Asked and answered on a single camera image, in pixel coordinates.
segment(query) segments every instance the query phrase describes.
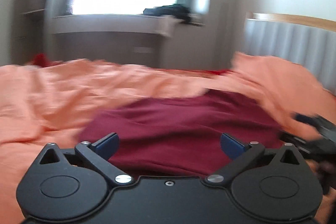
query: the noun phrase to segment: wooden shelf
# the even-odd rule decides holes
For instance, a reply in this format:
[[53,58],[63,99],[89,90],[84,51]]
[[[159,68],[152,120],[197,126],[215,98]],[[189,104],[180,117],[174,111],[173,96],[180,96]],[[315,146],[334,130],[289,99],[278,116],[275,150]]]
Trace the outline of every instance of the wooden shelf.
[[33,10],[29,12],[22,13],[22,15],[30,18],[32,21],[43,20],[45,9]]

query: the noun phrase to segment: dark red fabric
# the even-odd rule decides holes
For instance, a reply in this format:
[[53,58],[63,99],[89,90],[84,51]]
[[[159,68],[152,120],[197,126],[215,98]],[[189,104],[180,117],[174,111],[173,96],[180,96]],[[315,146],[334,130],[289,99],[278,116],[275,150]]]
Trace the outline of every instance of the dark red fabric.
[[229,69],[223,69],[223,70],[187,70],[187,71],[207,73],[207,74],[210,74],[210,75],[222,75],[222,74],[225,74],[225,73],[232,72],[232,70],[229,70]]
[[95,142],[117,132],[120,148],[109,161],[131,174],[205,176],[230,162],[220,148],[222,132],[278,148],[280,129],[254,100],[210,90],[196,98],[147,98],[102,111],[79,140]]
[[47,57],[43,53],[35,55],[31,63],[32,65],[40,66],[42,68],[51,66],[51,62],[47,59]]

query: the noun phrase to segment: orange duvet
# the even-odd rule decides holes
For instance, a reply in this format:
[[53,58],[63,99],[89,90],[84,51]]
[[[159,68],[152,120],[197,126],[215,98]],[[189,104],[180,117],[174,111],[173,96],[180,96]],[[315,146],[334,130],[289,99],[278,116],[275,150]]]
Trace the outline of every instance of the orange duvet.
[[334,97],[302,66],[243,54],[233,64],[232,72],[222,76],[88,60],[49,68],[0,67],[0,223],[23,220],[16,187],[45,143],[73,147],[77,133],[101,108],[218,89],[255,99],[285,130],[305,138],[318,135],[295,122],[293,111],[318,113],[336,123]]

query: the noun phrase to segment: hand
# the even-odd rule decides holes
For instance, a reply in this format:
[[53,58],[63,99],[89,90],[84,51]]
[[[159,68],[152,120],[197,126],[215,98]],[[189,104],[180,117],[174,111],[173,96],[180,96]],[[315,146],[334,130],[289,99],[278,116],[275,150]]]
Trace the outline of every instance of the hand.
[[[307,160],[307,164],[311,168],[311,170],[318,175],[318,170],[322,169],[330,174],[336,173],[336,166],[329,162],[322,162],[318,164],[315,161]],[[320,224],[327,224],[328,220],[333,212],[336,202],[336,190],[330,188],[329,193],[323,196],[320,207],[315,215],[315,220],[317,220]]]

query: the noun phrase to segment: silver bolt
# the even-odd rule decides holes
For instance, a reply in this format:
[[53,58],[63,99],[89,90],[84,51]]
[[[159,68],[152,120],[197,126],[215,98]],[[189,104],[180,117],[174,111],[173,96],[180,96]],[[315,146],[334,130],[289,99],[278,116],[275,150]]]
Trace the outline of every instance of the silver bolt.
[[219,183],[224,180],[224,177],[221,175],[210,175],[207,177],[207,180],[213,183]]
[[132,177],[129,175],[118,175],[115,177],[115,181],[118,183],[129,183],[132,181]]
[[175,184],[175,182],[173,182],[173,181],[166,181],[165,184],[167,186],[173,186]]

